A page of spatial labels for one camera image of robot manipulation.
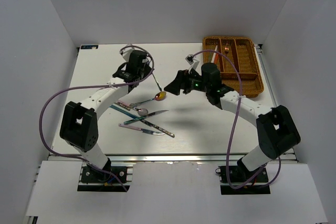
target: wicker basket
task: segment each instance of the wicker basket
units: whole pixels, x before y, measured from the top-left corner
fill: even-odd
[[[264,90],[257,56],[253,42],[246,37],[222,37],[211,36],[203,39],[203,49],[212,49],[224,52],[226,45],[229,45],[228,58],[234,63],[243,83],[243,95],[252,98],[257,97]],[[213,53],[203,53],[204,63],[211,62]],[[239,91],[239,82],[231,64],[222,57],[216,62],[222,83]]]

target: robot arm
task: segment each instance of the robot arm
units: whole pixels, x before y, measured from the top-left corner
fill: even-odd
[[[149,74],[147,54],[143,51],[126,49],[121,52],[126,60],[110,79],[111,87],[103,88],[90,97],[75,103],[69,102],[62,117],[60,137],[73,146],[93,167],[110,172],[111,161],[101,151],[98,140],[98,120],[111,104],[131,92],[135,81]],[[122,83],[130,85],[113,87]],[[104,181],[109,175],[94,168],[91,171]]]
[[[192,58],[187,57],[186,60],[192,65]],[[239,93],[222,84],[220,71],[214,63],[203,64],[201,70],[202,75],[194,68],[178,71],[176,78],[164,90],[174,95],[179,95],[181,89],[185,94],[191,90],[202,91],[212,105],[235,113]],[[246,177],[300,143],[300,135],[290,113],[282,105],[271,108],[241,97],[239,116],[253,124],[258,132],[259,145],[237,162]]]

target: white platform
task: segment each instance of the white platform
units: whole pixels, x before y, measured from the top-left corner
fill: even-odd
[[[119,50],[123,45],[99,45],[96,50],[80,50],[71,87],[98,85],[106,83],[117,67],[123,63]],[[162,87],[169,84],[177,71],[187,69],[185,57],[202,50],[202,44],[141,44],[149,51],[155,61],[155,76]],[[254,100],[263,105],[272,106],[272,99],[260,68],[265,90]],[[122,100],[139,102],[158,93],[152,77],[141,83]],[[79,102],[93,94],[94,90],[70,91],[67,101]],[[100,118],[98,143],[106,154],[211,154],[226,153],[229,134],[234,115],[212,106],[205,94],[193,91],[188,95],[181,93],[176,97],[172,94],[162,102],[153,101],[144,105],[151,112],[169,110],[164,114],[150,118],[153,122],[176,137],[167,135],[152,136],[137,131],[118,127],[118,123],[129,119],[113,109],[108,109]],[[147,127],[141,122],[135,126]],[[58,125],[54,138],[54,150],[61,153],[74,153],[74,148],[59,137]],[[232,153],[248,153],[258,143],[256,129],[243,119],[238,120]]]
[[[127,193],[77,192],[81,162],[44,161],[28,206],[37,224],[327,222],[307,165],[283,165],[270,195],[221,195],[215,163],[139,163]],[[268,165],[270,177],[278,166]]]

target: white wall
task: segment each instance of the white wall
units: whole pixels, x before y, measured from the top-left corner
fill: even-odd
[[[47,157],[38,134],[39,111],[68,87],[76,49],[50,0],[0,0],[0,216],[22,223],[37,167]],[[57,104],[44,123],[48,142]]]
[[[211,35],[263,43],[286,0],[51,0],[76,46],[201,42]]]
[[[279,103],[302,141],[330,223],[336,223],[336,0],[287,0],[264,44],[264,61]]]

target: spoon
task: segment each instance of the spoon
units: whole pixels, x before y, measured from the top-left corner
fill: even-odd
[[[137,107],[137,106],[139,106],[141,104],[144,104],[146,102],[150,102],[150,101],[153,101],[153,100],[155,100],[155,101],[162,101],[163,99],[166,98],[166,95],[167,95],[167,93],[165,91],[161,91],[161,92],[157,93],[155,95],[155,97],[153,97],[153,98],[151,98],[149,100],[146,100],[146,101],[143,101],[143,102],[131,103],[130,107],[131,108],[135,108],[135,107]]]
[[[138,112],[139,116],[148,115],[148,109],[145,109],[145,108],[141,108],[141,109],[134,108],[134,109]]]

